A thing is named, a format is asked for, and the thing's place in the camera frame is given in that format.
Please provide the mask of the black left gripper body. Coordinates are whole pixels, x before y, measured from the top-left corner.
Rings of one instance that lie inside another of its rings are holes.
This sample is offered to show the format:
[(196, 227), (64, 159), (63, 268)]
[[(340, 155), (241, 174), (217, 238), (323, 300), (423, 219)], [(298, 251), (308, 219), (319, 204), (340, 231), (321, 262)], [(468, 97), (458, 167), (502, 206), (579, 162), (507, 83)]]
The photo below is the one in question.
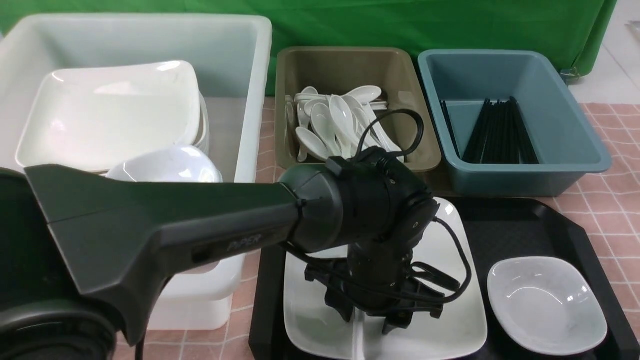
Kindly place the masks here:
[(428, 313), (441, 317), (444, 305), (457, 300), (462, 285), (429, 264), (413, 260), (413, 250), (399, 251), (389, 244), (350, 244), (342, 258), (305, 259), (306, 281), (342, 292), (371, 317), (396, 312)]

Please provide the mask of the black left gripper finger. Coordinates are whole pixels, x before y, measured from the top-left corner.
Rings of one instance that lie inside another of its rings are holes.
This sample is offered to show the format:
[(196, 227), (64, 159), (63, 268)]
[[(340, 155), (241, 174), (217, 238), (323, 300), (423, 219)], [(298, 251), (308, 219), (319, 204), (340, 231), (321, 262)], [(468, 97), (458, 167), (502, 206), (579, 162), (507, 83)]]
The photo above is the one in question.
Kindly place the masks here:
[(325, 305), (336, 310), (341, 319), (346, 323), (350, 323), (350, 321), (352, 321), (354, 305), (352, 304), (352, 301), (343, 294), (343, 292), (327, 290), (325, 294)]
[(388, 335), (394, 330), (407, 330), (413, 320), (412, 311), (400, 311), (387, 315), (382, 324), (382, 335)]

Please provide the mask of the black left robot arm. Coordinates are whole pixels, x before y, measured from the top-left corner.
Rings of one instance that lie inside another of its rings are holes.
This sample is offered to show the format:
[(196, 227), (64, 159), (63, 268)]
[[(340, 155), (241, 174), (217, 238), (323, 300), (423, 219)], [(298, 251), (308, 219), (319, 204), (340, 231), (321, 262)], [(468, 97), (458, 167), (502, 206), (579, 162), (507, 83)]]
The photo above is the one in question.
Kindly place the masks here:
[(277, 183), (123, 182), (62, 165), (1, 170), (1, 358), (135, 358), (183, 272), (279, 245), (345, 321), (384, 335), (439, 318), (472, 271), (439, 203), (397, 153), (303, 164)]

